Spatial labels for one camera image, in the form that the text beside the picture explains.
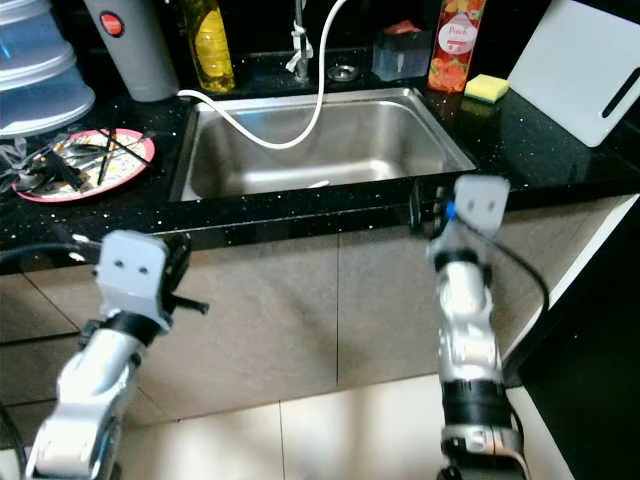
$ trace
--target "cable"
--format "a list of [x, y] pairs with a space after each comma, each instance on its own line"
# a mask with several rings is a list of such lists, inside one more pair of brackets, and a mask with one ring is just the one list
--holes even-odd
[[231, 124], [238, 132], [247, 137], [254, 143], [257, 143], [261, 147], [269, 148], [271, 150], [287, 150], [289, 148], [295, 147], [296, 145], [302, 143], [308, 136], [311, 134], [313, 128], [318, 123], [318, 118], [320, 117], [320, 111], [322, 109], [322, 98], [324, 96], [324, 77], [325, 77], [325, 53], [327, 48], [327, 37], [329, 36], [329, 30], [331, 29], [331, 24], [333, 23], [333, 19], [337, 15], [340, 8], [347, 2], [348, 0], [337, 0], [337, 2], [331, 8], [329, 15], [327, 15], [327, 20], [324, 23], [324, 27], [322, 28], [322, 36], [320, 37], [320, 51], [318, 52], [318, 95], [316, 100], [316, 107], [313, 111], [313, 116], [309, 121], [307, 127], [294, 139], [289, 140], [284, 143], [273, 143], [263, 140], [245, 127], [243, 127], [237, 120], [235, 120], [231, 115], [229, 115], [222, 107], [218, 105], [218, 102], [213, 101], [211, 98], [206, 96], [205, 94], [198, 92], [196, 90], [180, 90], [178, 92], [179, 97], [193, 97], [197, 98], [201, 102], [205, 103], [213, 110], [218, 112], [222, 118], [224, 118], [227, 122]]
[[19, 258], [36, 252], [46, 252], [53, 250], [62, 250], [65, 252], [73, 252], [78, 249], [77, 246], [70, 243], [34, 243], [33, 245], [26, 245], [24, 247], [14, 248], [13, 250], [7, 250], [6, 252], [0, 252], [0, 265], [5, 262], [11, 262], [18, 260]]
[[13, 449], [16, 451], [16, 457], [18, 457], [18, 468], [20, 468], [20, 478], [24, 475], [24, 472], [27, 469], [27, 453], [24, 448], [24, 442], [22, 441], [22, 436], [16, 427], [16, 424], [13, 423], [9, 413], [4, 408], [4, 405], [0, 403], [0, 417], [2, 418], [2, 422], [7, 427], [9, 431], [9, 437], [11, 437], [11, 442], [13, 443]]
[[514, 263], [516, 263], [520, 268], [522, 268], [525, 272], [527, 272], [531, 278], [535, 281], [538, 288], [540, 288], [540, 292], [542, 293], [542, 308], [540, 309], [540, 313], [538, 314], [538, 318], [536, 322], [542, 318], [542, 316], [549, 311], [549, 288], [547, 287], [547, 283], [542, 278], [542, 275], [538, 273], [538, 271], [533, 268], [525, 259], [519, 256], [516, 252], [511, 250], [509, 247], [502, 245], [500, 242], [497, 242], [489, 237], [487, 237], [484, 233], [475, 229], [471, 225], [469, 225], [465, 220], [456, 215], [455, 217], [457, 222], [460, 222], [462, 225], [466, 227], [471, 233], [473, 233], [476, 237], [482, 240], [487, 245], [495, 248], [503, 255], [509, 257]]

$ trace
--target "stacked food containers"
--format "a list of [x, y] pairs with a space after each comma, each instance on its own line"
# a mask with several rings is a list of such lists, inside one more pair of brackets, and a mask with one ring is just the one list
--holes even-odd
[[0, 0], [0, 139], [54, 130], [93, 105], [50, 8], [48, 0]]

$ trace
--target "dish soap bottle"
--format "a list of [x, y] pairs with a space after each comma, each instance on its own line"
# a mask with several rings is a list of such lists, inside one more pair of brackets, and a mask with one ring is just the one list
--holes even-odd
[[442, 92], [462, 92], [486, 0], [443, 0], [427, 84]]
[[191, 56], [205, 90], [225, 93], [235, 86], [233, 67], [217, 0], [184, 0]]

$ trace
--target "white hose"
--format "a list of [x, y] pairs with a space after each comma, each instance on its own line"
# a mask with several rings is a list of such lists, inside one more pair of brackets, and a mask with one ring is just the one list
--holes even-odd
[[336, 3], [331, 8], [329, 15], [327, 15], [327, 20], [324, 22], [324, 27], [322, 28], [322, 36], [320, 37], [320, 51], [318, 53], [318, 95], [316, 100], [316, 108], [313, 111], [313, 116], [307, 125], [307, 128], [304, 129], [300, 135], [296, 138], [289, 140], [284, 143], [272, 143], [266, 140], [263, 140], [245, 127], [243, 127], [237, 120], [235, 120], [231, 115], [229, 115], [219, 104], [218, 102], [213, 101], [211, 98], [206, 96], [205, 94], [198, 92], [196, 90], [180, 90], [178, 92], [179, 97], [193, 97], [197, 98], [201, 102], [205, 103], [213, 110], [218, 112], [222, 118], [224, 118], [227, 122], [229, 122], [238, 132], [247, 137], [252, 142], [257, 143], [258, 145], [264, 148], [270, 148], [271, 150], [286, 150], [288, 148], [295, 147], [296, 145], [302, 143], [311, 133], [313, 128], [318, 123], [318, 118], [320, 117], [320, 111], [322, 110], [322, 97], [324, 96], [324, 77], [325, 77], [325, 51], [327, 48], [327, 37], [329, 36], [329, 30], [331, 29], [331, 24], [333, 23], [333, 19], [337, 15], [338, 11], [348, 0], [337, 0]]

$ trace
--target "white tile floor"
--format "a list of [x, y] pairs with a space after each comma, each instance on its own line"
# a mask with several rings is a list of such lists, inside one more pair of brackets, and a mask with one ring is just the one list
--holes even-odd
[[[533, 480], [573, 480], [526, 390], [509, 397]], [[435, 479], [440, 400], [433, 375], [131, 430], [123, 480]], [[7, 456], [0, 480], [17, 478]]]

